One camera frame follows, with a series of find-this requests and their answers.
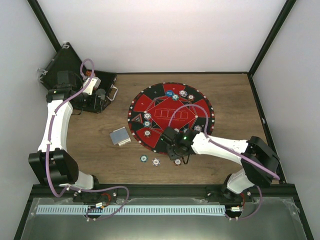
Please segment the red chips seat seven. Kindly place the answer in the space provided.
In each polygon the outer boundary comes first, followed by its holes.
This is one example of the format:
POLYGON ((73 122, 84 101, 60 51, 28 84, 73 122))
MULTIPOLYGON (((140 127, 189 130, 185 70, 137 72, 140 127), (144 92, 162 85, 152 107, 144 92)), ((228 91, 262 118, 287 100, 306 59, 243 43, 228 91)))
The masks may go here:
POLYGON ((189 94, 189 95, 187 96, 187 99, 192 102, 192 101, 195 99, 195 96, 192 95, 192 94, 189 94))

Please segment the blue small blind button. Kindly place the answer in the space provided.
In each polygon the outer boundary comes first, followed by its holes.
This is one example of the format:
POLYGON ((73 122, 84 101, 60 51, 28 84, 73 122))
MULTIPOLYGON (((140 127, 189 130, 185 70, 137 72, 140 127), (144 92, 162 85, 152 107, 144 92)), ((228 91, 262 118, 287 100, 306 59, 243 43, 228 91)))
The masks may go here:
POLYGON ((168 90, 168 91, 165 92, 165 95, 167 97, 172 97, 174 95, 174 92, 172 90, 168 90))

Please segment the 50 chips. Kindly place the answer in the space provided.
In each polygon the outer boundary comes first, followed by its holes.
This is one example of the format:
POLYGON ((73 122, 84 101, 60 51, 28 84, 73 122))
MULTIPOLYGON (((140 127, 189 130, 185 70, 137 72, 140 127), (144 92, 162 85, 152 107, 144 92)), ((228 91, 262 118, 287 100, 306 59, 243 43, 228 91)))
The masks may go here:
POLYGON ((172 95, 172 100, 173 101, 178 101, 179 100, 179 96, 177 94, 173 94, 172 95))
POLYGON ((145 122, 143 123, 143 126, 144 126, 145 128, 148 128, 148 127, 151 126, 151 122, 147 120, 147 121, 145 121, 145 122))

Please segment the blue orange 10 chip stack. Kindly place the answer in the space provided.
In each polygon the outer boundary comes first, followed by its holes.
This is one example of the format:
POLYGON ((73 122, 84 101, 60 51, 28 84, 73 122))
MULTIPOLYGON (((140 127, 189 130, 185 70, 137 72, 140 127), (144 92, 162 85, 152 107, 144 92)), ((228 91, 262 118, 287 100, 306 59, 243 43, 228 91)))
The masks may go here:
POLYGON ((154 158, 154 159, 152 160, 152 165, 155 166, 155 167, 159 166, 160 163, 161 163, 161 161, 160 161, 159 158, 154 158))

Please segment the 10 chips mat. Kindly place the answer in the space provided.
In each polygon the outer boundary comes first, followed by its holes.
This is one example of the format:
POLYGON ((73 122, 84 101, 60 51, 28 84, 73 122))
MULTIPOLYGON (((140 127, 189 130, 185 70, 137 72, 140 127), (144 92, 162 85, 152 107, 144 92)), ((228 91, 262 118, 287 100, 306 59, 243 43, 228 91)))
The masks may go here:
POLYGON ((194 127, 194 130, 197 131, 197 132, 201 132, 201 131, 202 131, 202 127, 199 126, 199 125, 196 125, 196 126, 194 127))

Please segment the red chips seat two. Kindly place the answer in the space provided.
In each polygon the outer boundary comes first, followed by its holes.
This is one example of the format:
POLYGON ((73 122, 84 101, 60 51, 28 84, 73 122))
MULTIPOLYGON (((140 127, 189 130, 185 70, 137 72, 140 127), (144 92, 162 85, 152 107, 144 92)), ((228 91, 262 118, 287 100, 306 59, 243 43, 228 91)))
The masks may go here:
POLYGON ((144 131, 144 136, 149 138, 151 136, 151 132, 149 130, 144 131))

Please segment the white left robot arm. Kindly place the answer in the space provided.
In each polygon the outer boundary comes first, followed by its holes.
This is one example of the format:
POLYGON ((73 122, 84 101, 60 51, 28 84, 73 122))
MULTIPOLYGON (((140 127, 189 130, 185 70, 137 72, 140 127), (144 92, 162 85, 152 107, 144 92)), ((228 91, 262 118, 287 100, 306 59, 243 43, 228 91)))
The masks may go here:
POLYGON ((100 98, 105 91, 100 89, 101 80, 97 76, 86 77, 78 92, 74 84, 63 83, 48 91, 47 120, 42 141, 36 152, 29 154, 28 163, 39 183, 48 186, 53 195, 61 197, 55 188, 62 191, 75 189, 84 191, 89 201, 97 202, 102 196, 102 189, 95 185, 96 177, 80 171, 77 162, 67 150, 68 126, 73 113, 72 101, 88 103, 98 91, 100 98))

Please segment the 10 chips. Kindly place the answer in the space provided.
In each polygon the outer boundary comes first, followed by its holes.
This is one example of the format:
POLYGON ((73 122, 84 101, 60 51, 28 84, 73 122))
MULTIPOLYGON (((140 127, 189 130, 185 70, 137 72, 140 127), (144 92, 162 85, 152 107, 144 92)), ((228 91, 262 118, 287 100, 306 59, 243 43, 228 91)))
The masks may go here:
POLYGON ((188 93, 185 91, 185 90, 180 90, 179 91, 179 95, 183 98, 187 97, 188 96, 188 93))
POLYGON ((144 119, 149 120, 151 118, 151 114, 150 113, 145 113, 143 115, 144 119))

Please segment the blue green 50 chip stack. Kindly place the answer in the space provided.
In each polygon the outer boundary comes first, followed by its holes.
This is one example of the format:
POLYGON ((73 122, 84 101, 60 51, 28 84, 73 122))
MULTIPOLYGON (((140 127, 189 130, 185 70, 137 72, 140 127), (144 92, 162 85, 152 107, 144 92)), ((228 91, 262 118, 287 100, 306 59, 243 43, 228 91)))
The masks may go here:
POLYGON ((143 162, 143 163, 145 163, 145 162, 148 161, 148 157, 147 157, 146 155, 142 155, 142 156, 140 157, 140 161, 143 162))

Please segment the red brown chip stack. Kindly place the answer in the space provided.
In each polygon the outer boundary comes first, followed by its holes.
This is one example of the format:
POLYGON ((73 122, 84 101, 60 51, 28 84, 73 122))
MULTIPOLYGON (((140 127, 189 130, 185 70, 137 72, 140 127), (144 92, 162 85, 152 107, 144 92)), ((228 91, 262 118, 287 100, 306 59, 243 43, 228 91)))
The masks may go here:
POLYGON ((175 164, 176 166, 180 166, 180 165, 182 164, 182 161, 181 161, 180 159, 176 159, 176 160, 174 161, 174 164, 175 164))

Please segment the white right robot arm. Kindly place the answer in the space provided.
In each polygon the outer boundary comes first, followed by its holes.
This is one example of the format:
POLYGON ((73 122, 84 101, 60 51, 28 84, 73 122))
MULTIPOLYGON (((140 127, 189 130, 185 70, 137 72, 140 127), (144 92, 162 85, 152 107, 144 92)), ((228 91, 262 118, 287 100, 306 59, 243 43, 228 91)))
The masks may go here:
POLYGON ((177 132, 169 127, 160 139, 172 161, 180 159, 186 164, 190 155, 208 155, 240 165, 241 169, 229 174, 221 187, 223 198, 229 202, 253 186, 268 188, 274 180, 280 180, 276 173, 278 155, 257 136, 232 140, 190 129, 177 132))

